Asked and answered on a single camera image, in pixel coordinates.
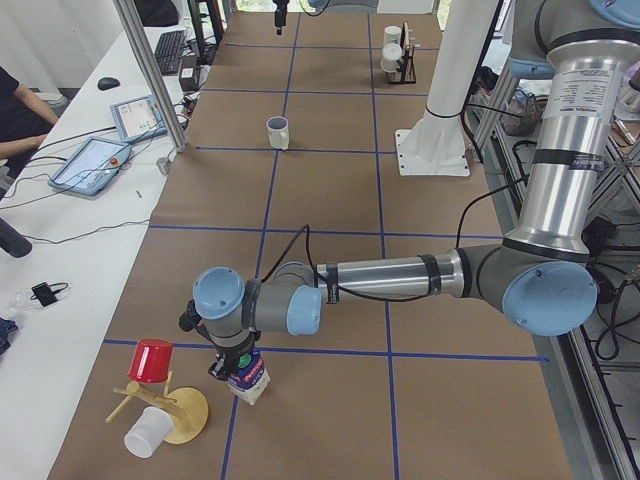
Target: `computer mouse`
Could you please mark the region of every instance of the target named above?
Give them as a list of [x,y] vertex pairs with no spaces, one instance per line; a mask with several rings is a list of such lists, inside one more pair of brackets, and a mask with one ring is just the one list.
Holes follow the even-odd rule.
[[109,90],[110,88],[114,88],[120,85],[120,80],[113,77],[102,77],[98,80],[98,89],[99,90]]

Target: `table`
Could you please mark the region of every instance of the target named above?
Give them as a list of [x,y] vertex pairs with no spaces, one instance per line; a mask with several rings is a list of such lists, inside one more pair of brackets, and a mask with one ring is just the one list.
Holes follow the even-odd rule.
[[[151,45],[172,28],[146,29]],[[99,91],[98,79],[113,76],[121,86]],[[177,76],[165,77],[174,103],[183,96]],[[113,125],[109,106],[149,94],[126,36],[121,34],[73,99],[44,145]],[[115,131],[97,134],[117,139]],[[67,157],[84,140],[45,148],[43,155]],[[172,154],[167,136],[134,146],[140,152],[97,198],[66,194],[16,208],[12,205],[47,195],[46,177],[55,160],[40,160],[19,177],[17,194],[0,203],[0,215],[25,235],[59,240],[100,226],[145,221],[160,196],[165,177],[155,163]],[[0,425],[5,450],[0,478],[45,478],[56,458],[69,422],[102,343],[115,305],[142,242],[146,224],[125,226],[61,245],[35,243],[32,252],[14,259],[0,254],[0,315],[15,319],[19,332],[0,358]],[[40,282],[68,282],[56,304],[39,311],[9,309],[18,289]]]
[[[290,14],[282,36],[269,14],[230,20],[191,148],[154,210],[52,480],[571,477],[540,371],[549,360],[483,302],[345,303],[324,310],[313,337],[265,333],[271,384],[253,407],[207,375],[211,345],[177,327],[203,270],[260,277],[305,223],[321,263],[452,246],[460,212],[487,184],[479,165],[463,179],[398,173],[394,132],[422,117],[441,38],[435,18],[408,18],[419,81],[388,85],[378,45],[406,19]],[[267,141],[264,121],[277,114],[290,122],[286,152]],[[464,245],[500,240],[489,202],[463,234]],[[142,402],[104,424],[143,337],[174,343],[173,387],[198,388],[211,409],[192,442],[146,460],[122,443]]]

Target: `person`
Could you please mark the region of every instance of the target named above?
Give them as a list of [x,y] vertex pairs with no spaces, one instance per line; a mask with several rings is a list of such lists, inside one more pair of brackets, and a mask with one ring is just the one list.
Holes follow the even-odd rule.
[[171,0],[135,0],[140,21],[145,27],[177,25],[178,9]]
[[18,176],[57,121],[46,102],[0,67],[0,160],[9,160],[9,177]]

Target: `person's arm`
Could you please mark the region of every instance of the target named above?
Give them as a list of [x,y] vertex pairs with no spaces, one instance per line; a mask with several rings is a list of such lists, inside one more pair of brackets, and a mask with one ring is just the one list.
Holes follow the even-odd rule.
[[29,150],[35,150],[44,141],[46,135],[27,137],[12,142],[0,142],[0,159],[10,158]]
[[53,110],[51,110],[51,107],[49,107],[46,102],[44,102],[40,97],[38,97],[23,84],[19,84],[18,88],[15,89],[13,94],[22,103],[24,103],[27,108],[33,110],[51,125],[55,125],[58,121],[58,116]]

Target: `sticker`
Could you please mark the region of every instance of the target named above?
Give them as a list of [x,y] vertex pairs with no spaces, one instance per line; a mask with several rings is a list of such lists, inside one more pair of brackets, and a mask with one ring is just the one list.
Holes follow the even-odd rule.
[[573,162],[571,162],[569,170],[595,170],[596,172],[603,172],[604,157],[591,153],[576,153],[573,156]]
[[544,118],[593,117],[611,120],[621,73],[588,69],[559,73],[553,78]]

